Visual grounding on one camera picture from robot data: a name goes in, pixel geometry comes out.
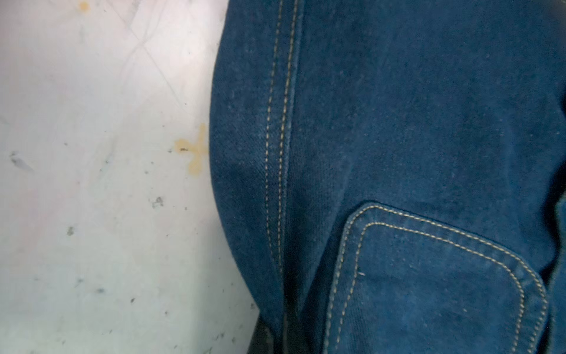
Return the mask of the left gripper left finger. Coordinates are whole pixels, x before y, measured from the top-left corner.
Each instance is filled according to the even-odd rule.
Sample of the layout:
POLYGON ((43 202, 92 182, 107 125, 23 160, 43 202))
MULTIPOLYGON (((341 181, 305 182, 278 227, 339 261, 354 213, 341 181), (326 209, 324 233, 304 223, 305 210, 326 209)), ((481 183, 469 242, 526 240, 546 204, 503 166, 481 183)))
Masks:
POLYGON ((282 346, 272 334, 262 317, 258 317, 247 354, 279 354, 282 346))

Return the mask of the dark navy denim skirt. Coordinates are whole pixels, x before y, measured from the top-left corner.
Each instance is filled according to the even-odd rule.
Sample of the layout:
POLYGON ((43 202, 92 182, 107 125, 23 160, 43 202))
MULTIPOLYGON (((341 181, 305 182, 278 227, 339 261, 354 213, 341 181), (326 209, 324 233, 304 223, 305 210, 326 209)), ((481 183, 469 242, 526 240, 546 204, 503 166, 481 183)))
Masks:
POLYGON ((565 351, 563 1, 230 1, 209 143, 281 346, 565 351))

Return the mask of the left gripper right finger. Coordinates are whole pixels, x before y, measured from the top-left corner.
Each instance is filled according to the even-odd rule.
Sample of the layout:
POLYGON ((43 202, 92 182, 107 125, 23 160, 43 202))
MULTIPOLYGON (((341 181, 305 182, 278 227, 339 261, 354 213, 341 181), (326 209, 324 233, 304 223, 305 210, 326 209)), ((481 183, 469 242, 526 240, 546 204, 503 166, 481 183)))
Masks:
POLYGON ((284 354, 309 354, 305 333, 293 309, 284 314, 284 329, 282 336, 282 352, 284 354))

